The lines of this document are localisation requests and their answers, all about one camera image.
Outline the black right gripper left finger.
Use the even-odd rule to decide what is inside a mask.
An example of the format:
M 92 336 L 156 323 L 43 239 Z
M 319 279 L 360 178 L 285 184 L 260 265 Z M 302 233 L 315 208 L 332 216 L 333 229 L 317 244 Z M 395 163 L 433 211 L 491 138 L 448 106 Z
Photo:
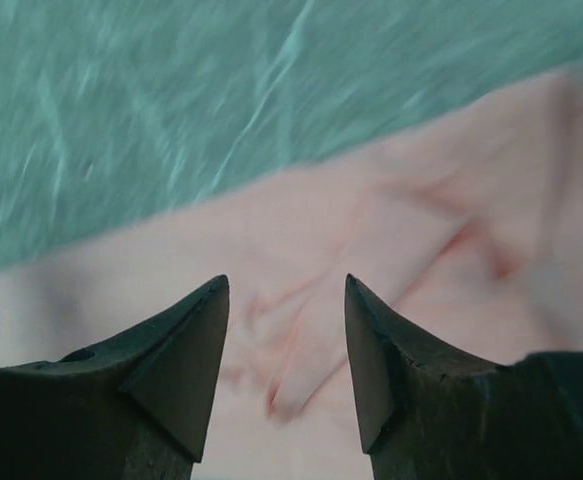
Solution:
M 203 456 L 229 316 L 219 275 L 56 362 L 0 368 L 0 479 L 187 479 Z

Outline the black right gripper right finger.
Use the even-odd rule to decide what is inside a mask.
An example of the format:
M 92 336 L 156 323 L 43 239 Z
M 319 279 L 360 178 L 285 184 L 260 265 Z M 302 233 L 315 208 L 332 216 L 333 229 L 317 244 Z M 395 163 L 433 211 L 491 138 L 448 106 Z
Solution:
M 393 311 L 354 276 L 345 326 L 377 479 L 583 479 L 583 352 L 500 365 Z

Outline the salmon pink t-shirt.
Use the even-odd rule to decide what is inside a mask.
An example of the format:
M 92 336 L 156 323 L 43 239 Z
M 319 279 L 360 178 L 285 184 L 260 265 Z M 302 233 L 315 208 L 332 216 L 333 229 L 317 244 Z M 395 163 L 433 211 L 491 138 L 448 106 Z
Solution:
M 56 362 L 229 282 L 187 479 L 377 479 L 346 279 L 500 365 L 583 352 L 583 77 L 553 70 L 419 128 L 0 272 L 0 368 Z

